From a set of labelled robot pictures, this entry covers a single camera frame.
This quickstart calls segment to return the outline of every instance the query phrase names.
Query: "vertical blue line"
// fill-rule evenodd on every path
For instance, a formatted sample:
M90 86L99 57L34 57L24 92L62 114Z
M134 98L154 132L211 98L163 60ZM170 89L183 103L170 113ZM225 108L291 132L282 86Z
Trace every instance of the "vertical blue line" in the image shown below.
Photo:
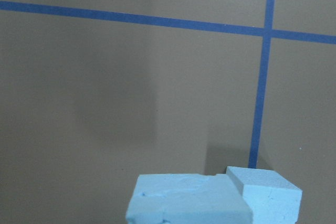
M249 168L256 168L258 162L261 123L263 120L262 113L264 110L268 61L271 47L271 32L273 25L274 2L275 0L266 0L265 23L264 23L265 29L262 38L263 46L261 49L256 107L255 107L253 131L251 138L250 156L248 160Z

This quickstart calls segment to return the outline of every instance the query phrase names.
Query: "gray surface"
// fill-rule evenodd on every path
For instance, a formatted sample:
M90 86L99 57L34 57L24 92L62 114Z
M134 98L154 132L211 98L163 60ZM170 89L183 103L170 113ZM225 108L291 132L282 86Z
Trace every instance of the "gray surface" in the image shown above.
M274 29L336 35L336 0L276 0Z
M262 26L265 0L6 0ZM275 25L335 35L334 0ZM246 166L261 38L0 12L0 223L117 223L138 174ZM259 167L335 219L336 46L273 40Z

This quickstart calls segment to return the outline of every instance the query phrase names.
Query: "blue line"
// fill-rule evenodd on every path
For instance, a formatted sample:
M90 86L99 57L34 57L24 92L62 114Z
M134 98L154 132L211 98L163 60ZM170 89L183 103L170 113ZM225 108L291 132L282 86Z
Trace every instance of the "blue line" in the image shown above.
M327 44L336 44L336 36L300 33L297 31L273 30L272 37L279 39L301 40L308 42L319 42Z
M1 10L13 10L16 12L51 14L67 17L90 18L99 20L109 20L117 22L164 26L174 28L184 28L202 31L214 31L218 33L243 34L252 36L262 36L263 28L236 26L219 23L209 23L185 19L154 17L127 13L106 12L101 10L89 10L69 7L59 7L50 5L37 5L17 2L0 1Z
M263 47L261 49L256 107L255 107L253 130L252 130L252 137L251 137L250 156L248 160L249 168L256 168L257 162L258 162L261 123L263 120L262 113L264 110L268 61L269 61L269 53L270 53L270 47L271 47L271 33L272 33L272 24L273 24L273 15L274 15L274 2L275 0L266 0L265 30L264 30L263 40L262 40Z

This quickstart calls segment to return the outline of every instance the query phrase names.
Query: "light blue block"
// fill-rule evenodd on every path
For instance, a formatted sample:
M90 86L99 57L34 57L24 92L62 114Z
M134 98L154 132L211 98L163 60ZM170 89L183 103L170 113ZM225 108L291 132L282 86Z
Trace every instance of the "light blue block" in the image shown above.
M228 167L226 174L252 209L253 224L298 220L302 190L275 171Z
M129 224L294 224L302 191L271 170L140 175Z
M227 175L140 175L129 224L251 224L252 211Z

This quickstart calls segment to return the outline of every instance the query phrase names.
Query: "light blue cube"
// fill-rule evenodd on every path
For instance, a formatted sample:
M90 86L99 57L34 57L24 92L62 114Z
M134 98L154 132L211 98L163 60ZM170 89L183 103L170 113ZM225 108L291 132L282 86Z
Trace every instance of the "light blue cube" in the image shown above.
M129 224L294 224L302 191L269 170L140 175Z

